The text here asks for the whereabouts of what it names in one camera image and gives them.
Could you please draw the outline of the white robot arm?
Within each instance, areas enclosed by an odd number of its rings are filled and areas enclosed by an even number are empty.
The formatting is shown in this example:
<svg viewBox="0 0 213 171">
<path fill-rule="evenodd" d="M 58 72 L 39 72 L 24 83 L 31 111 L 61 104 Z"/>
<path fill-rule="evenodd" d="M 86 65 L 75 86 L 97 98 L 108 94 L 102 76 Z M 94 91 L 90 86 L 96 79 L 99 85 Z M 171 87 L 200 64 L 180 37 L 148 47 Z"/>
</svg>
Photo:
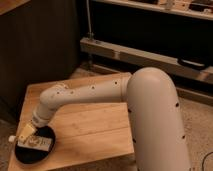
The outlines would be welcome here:
<svg viewBox="0 0 213 171">
<path fill-rule="evenodd" d="M 17 145 L 26 148 L 62 106 L 100 102 L 127 104 L 139 171 L 191 169 L 175 85 L 164 71 L 153 67 L 89 86 L 70 89 L 58 84 L 46 89 L 39 97 L 32 119 L 18 135 Z"/>
</svg>

